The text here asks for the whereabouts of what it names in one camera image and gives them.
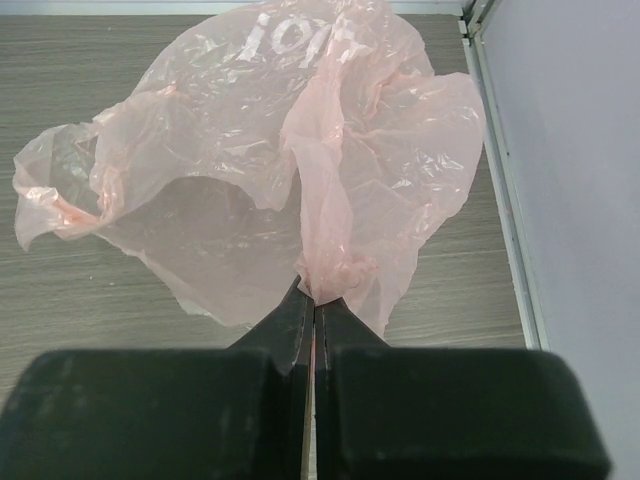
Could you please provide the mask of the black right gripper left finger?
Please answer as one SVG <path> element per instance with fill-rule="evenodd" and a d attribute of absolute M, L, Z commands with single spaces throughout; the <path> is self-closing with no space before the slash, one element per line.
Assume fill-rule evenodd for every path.
<path fill-rule="evenodd" d="M 304 479 L 314 303 L 227 348 L 49 351 L 1 413 L 5 479 Z"/>

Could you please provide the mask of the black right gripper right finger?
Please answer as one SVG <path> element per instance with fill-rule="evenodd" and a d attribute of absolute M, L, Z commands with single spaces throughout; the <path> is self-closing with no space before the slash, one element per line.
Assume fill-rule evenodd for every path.
<path fill-rule="evenodd" d="M 605 479 L 612 463 L 559 356 L 392 347 L 343 301 L 315 320 L 321 479 Z"/>

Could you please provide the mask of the pink plastic trash bag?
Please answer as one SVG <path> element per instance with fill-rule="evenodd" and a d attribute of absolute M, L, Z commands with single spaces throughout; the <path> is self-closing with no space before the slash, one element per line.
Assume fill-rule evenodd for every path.
<path fill-rule="evenodd" d="M 382 334 L 484 132 L 473 79 L 437 74 L 389 3 L 254 3 L 179 35 L 92 121 L 31 140 L 16 237 L 96 235 L 227 326 L 296 286 Z"/>

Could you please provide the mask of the aluminium frame post back right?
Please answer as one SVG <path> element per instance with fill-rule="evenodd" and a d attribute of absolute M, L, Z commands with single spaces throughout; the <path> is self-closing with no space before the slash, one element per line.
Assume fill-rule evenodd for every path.
<path fill-rule="evenodd" d="M 462 43 L 469 72 L 478 85 L 484 103 L 487 120 L 485 152 L 525 344 L 530 349 L 547 350 L 548 336 L 483 39 L 489 21 L 499 5 L 498 1 L 472 1 L 463 7 Z"/>

